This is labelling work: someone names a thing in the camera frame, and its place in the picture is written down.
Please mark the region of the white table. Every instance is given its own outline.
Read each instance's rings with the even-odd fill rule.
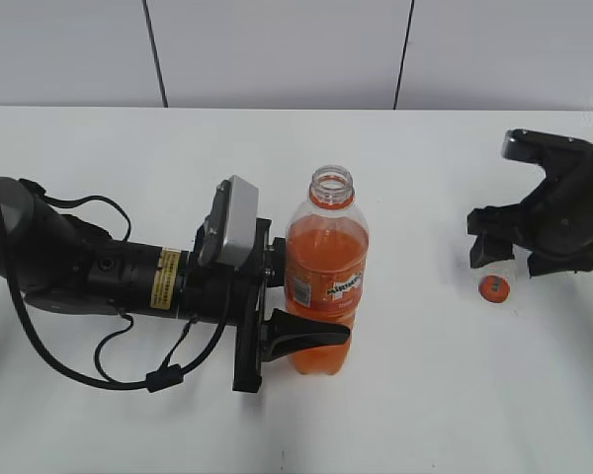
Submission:
[[[0,175],[58,198],[109,196],[134,241],[189,248],[232,174],[260,188],[259,213],[282,235],[326,163],[353,173],[372,235],[341,373],[300,376],[279,360],[256,396],[230,391],[232,329],[164,392],[62,378],[0,279],[0,473],[593,473],[593,274],[521,277],[497,307],[467,269],[467,213],[515,202],[543,176],[499,157],[512,127],[593,141],[593,113],[0,108]],[[78,214],[124,232],[102,204]],[[93,374],[95,345],[125,324],[31,313],[55,355]],[[104,351],[120,379],[153,370],[182,326],[136,319]],[[195,327],[175,359],[211,332]]]

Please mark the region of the black strap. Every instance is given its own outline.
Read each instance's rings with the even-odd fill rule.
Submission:
[[[99,202],[104,202],[105,204],[112,206],[114,209],[116,209],[119,212],[120,215],[123,216],[123,218],[127,222],[127,231],[126,231],[125,237],[123,238],[123,241],[127,242],[127,239],[129,239],[129,235],[131,234],[131,221],[129,220],[129,216],[126,214],[126,212],[123,210],[122,207],[120,207],[116,202],[111,200],[109,197],[99,196],[99,195],[91,195],[91,196],[82,197],[81,199],[73,199],[73,200],[57,199],[55,197],[47,196],[46,190],[40,184],[36,183],[35,181],[26,180],[24,178],[21,178],[19,181],[31,193],[38,196],[45,203],[52,205],[53,207],[58,207],[60,209],[74,209],[75,207],[79,207],[80,205],[83,205],[86,202],[92,202],[95,200],[97,200]]]

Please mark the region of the bottle label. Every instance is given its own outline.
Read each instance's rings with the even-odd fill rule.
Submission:
[[[288,261],[288,298],[314,311],[340,312],[354,308],[363,293],[365,260],[336,274],[311,272]]]

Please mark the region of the yellow label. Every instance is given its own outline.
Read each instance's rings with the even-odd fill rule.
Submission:
[[[174,294],[174,283],[180,263],[180,251],[162,249],[158,260],[158,270],[151,287],[151,304],[154,309],[171,309]]]

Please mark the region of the orange liquid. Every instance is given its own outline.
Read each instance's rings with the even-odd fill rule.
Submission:
[[[306,216],[295,222],[288,238],[288,269],[291,262],[308,272],[318,275],[334,275],[363,263],[367,256],[369,237],[367,231],[357,222],[347,218],[324,218]],[[354,326],[356,306],[360,301],[360,290],[352,290],[351,303],[342,310],[321,311],[307,308],[286,298],[290,313],[304,318]],[[342,346],[308,349],[291,355],[293,366],[300,373],[336,373],[342,367],[351,344],[350,339]]]

